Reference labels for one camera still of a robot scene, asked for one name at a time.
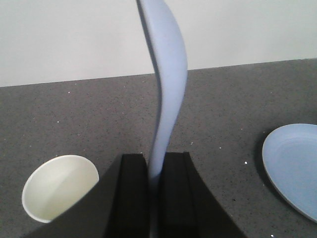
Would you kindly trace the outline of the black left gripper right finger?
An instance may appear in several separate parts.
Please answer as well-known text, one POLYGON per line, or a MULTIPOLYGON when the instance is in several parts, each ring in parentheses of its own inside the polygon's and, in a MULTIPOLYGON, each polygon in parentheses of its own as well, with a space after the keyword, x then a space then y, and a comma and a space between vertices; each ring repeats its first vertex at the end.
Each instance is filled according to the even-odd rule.
POLYGON ((161 238, 244 238, 207 188, 188 152, 166 153, 159 181, 161 238))

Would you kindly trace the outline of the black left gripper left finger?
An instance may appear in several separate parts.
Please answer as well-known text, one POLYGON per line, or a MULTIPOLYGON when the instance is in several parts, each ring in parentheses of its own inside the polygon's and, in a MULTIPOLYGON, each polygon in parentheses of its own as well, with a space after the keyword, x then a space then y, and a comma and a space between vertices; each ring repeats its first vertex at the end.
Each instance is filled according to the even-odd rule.
POLYGON ((29 238, 148 238, 147 164, 142 154, 118 156, 99 182, 66 212, 29 238))

